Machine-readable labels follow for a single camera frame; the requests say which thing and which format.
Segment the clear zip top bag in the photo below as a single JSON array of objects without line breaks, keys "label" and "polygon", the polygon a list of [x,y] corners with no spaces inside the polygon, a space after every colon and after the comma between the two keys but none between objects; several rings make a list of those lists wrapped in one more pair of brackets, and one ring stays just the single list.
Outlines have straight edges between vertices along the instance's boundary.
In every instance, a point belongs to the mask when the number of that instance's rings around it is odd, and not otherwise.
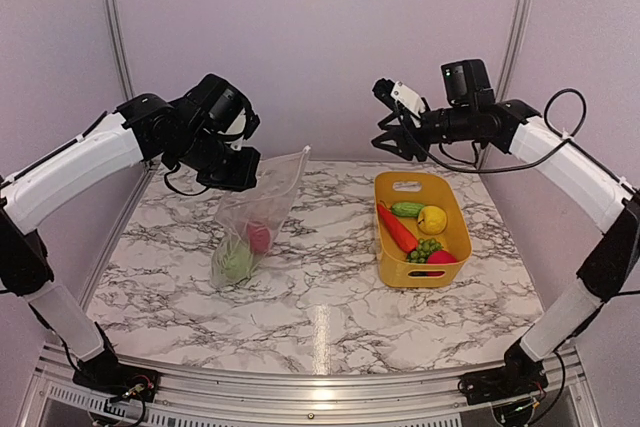
[{"label": "clear zip top bag", "polygon": [[262,160],[254,188],[222,197],[215,215],[223,236],[211,257],[213,287],[251,278],[271,252],[298,195],[310,154],[307,145],[299,152]]}]

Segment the red toy tomato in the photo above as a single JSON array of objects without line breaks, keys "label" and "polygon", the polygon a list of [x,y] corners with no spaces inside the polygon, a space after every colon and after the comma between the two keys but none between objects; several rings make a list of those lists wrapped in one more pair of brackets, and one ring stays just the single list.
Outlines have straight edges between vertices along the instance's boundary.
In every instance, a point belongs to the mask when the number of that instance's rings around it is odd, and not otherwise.
[{"label": "red toy tomato", "polygon": [[249,247],[254,254],[266,255],[271,247],[271,232],[260,222],[249,222],[246,226]]}]

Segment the yellow toy lemon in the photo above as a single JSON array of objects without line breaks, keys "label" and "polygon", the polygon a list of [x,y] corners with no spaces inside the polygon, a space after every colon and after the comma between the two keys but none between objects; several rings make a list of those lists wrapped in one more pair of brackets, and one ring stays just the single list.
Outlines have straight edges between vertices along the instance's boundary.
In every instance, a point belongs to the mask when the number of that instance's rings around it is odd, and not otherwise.
[{"label": "yellow toy lemon", "polygon": [[417,217],[419,230],[427,235],[441,234],[447,227],[448,217],[446,212],[437,206],[425,206]]}]

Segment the green toy pepper back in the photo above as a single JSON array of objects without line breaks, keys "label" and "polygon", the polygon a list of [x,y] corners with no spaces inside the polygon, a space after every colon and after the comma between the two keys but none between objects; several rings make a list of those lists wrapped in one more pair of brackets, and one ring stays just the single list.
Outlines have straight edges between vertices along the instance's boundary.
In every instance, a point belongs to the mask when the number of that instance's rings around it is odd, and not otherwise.
[{"label": "green toy pepper back", "polygon": [[242,240],[226,238],[211,259],[212,281],[216,285],[232,285],[251,277],[254,254]]}]

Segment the green toy grapes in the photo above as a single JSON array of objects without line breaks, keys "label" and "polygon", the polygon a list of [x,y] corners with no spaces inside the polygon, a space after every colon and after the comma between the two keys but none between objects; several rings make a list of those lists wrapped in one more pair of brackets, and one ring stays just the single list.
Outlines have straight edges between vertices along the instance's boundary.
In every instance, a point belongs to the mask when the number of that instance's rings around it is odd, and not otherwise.
[{"label": "green toy grapes", "polygon": [[407,254],[406,261],[409,263],[425,264],[433,253],[441,251],[442,249],[442,244],[435,238],[420,239],[418,246]]}]

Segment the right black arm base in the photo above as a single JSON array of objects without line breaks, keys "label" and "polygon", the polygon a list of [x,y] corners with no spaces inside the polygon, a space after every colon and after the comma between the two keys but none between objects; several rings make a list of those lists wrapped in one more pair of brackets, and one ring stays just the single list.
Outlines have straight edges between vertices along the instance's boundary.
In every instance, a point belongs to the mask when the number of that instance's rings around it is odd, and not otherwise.
[{"label": "right black arm base", "polygon": [[478,405],[542,392],[547,386],[546,371],[541,366],[525,373],[502,366],[465,373],[457,388],[469,405]]}]

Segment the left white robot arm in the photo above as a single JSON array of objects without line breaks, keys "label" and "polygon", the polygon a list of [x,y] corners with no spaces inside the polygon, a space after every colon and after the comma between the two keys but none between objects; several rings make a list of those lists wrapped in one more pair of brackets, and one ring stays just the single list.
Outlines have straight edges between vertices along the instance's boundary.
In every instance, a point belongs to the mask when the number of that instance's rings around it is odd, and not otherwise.
[{"label": "left white robot arm", "polygon": [[245,146],[260,124],[250,101],[225,87],[173,101],[138,96],[1,185],[1,282],[77,358],[80,374],[106,392],[125,385],[111,342],[54,278],[40,225],[80,194],[126,169],[160,159],[188,166],[204,190],[242,192],[256,184],[259,152]]}]

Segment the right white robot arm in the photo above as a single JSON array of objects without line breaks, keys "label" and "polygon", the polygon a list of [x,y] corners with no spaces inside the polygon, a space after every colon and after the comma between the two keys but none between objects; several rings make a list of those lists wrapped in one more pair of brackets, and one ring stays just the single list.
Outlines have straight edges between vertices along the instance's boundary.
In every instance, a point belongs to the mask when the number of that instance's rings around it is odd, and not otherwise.
[{"label": "right white robot arm", "polygon": [[542,360],[579,335],[618,296],[639,260],[639,193],[582,152],[570,134],[553,131],[541,113],[520,100],[470,103],[430,111],[424,98],[412,108],[390,94],[378,95],[390,114],[379,122],[373,145],[395,141],[391,153],[423,160],[433,143],[480,141],[536,168],[567,194],[603,236],[575,281],[504,354],[495,385],[515,395],[529,384]]}]

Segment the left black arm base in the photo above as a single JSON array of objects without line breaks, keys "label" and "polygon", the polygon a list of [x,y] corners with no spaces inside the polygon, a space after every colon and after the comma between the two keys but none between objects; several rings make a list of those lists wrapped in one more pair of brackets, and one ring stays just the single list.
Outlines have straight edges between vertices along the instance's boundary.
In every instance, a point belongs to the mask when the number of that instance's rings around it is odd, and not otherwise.
[{"label": "left black arm base", "polygon": [[141,385],[142,391],[135,398],[151,403],[156,395],[160,374],[153,369],[119,364],[115,369],[103,370],[91,376],[87,369],[77,367],[72,381],[74,384],[109,394],[111,397],[125,399],[125,393]]}]

